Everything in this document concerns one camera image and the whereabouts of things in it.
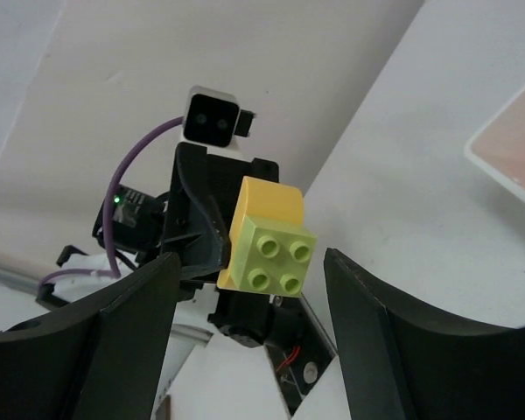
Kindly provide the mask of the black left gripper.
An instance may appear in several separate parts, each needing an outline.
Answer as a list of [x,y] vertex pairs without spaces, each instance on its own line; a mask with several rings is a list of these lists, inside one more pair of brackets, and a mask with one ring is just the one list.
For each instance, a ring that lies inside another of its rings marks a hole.
[[[245,176],[277,182],[279,166],[260,158],[247,162],[210,154],[191,143],[178,145],[159,240],[159,252],[175,253],[181,262],[178,301],[190,301],[204,285],[214,285],[228,266],[229,229]],[[270,304],[262,294],[220,290],[216,309],[206,319],[245,347],[259,347],[270,334]]]

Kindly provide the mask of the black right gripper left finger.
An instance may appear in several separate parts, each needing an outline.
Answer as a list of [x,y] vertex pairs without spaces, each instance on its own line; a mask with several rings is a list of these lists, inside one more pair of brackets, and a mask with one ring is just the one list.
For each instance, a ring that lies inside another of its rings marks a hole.
[[165,254],[0,332],[0,419],[150,418],[180,272]]

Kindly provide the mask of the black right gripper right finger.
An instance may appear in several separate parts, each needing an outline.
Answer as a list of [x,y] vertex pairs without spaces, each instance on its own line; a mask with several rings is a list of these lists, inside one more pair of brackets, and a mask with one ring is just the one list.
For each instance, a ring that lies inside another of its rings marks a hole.
[[439,309],[335,248],[324,272],[352,418],[525,419],[525,326]]

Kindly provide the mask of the light green square lego brick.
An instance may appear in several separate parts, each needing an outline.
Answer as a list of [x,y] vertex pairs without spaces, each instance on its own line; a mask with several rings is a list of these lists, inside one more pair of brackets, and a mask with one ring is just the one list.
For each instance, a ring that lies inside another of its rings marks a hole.
[[302,225],[246,216],[228,266],[239,291],[297,298],[317,244]]

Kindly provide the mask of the yellow curved lego brick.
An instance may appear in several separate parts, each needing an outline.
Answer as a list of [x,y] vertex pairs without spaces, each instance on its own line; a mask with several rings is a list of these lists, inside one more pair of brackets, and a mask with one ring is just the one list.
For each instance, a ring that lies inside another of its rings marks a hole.
[[234,210],[234,217],[229,229],[232,250],[229,265],[220,271],[217,287],[223,290],[238,291],[231,278],[231,263],[245,215],[290,222],[297,225],[304,223],[304,197],[301,191],[289,185],[283,185],[259,178],[245,176]]

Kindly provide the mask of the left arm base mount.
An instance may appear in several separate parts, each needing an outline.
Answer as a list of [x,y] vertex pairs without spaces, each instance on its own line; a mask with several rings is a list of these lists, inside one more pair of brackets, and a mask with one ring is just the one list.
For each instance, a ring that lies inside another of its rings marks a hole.
[[333,358],[336,348],[303,298],[273,297],[264,347],[279,393],[294,415]]

